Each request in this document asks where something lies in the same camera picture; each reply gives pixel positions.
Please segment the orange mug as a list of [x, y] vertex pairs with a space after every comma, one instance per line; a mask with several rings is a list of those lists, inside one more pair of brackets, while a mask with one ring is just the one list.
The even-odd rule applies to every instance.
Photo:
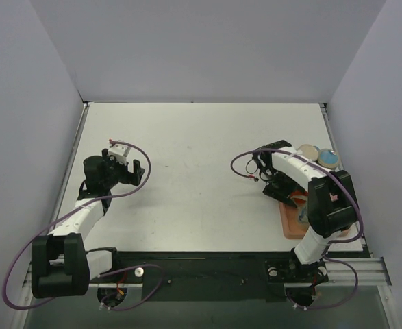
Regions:
[[302, 195], [302, 194], [294, 194], [290, 196], [290, 199], [300, 199], [300, 200], [307, 200], [307, 195]]

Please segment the white patterned mug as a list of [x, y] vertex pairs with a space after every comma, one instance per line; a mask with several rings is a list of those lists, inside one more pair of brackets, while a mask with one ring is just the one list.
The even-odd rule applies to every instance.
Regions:
[[307, 200], [292, 199], [297, 206], [297, 222], [303, 225], [309, 225], [309, 219], [307, 215]]

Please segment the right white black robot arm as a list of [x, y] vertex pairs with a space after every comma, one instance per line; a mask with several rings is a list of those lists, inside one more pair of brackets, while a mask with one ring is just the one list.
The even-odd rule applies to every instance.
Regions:
[[303, 280], [360, 218], [351, 176], [321, 166], [285, 140], [257, 148], [252, 160], [266, 184], [263, 193], [293, 209], [293, 220], [307, 227], [287, 264], [289, 276]]

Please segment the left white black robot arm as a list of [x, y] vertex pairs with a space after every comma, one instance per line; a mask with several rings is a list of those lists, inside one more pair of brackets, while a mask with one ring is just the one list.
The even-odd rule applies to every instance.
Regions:
[[88, 252], [84, 240], [109, 210], [117, 184], [139, 189], [149, 177], [139, 160], [127, 159], [133, 145], [110, 141], [99, 156], [83, 161], [85, 179], [81, 183], [75, 207], [46, 235], [31, 244], [32, 294], [37, 299], [84, 295], [91, 280], [101, 276], [117, 281], [123, 272], [115, 260], [116, 249], [100, 247]]

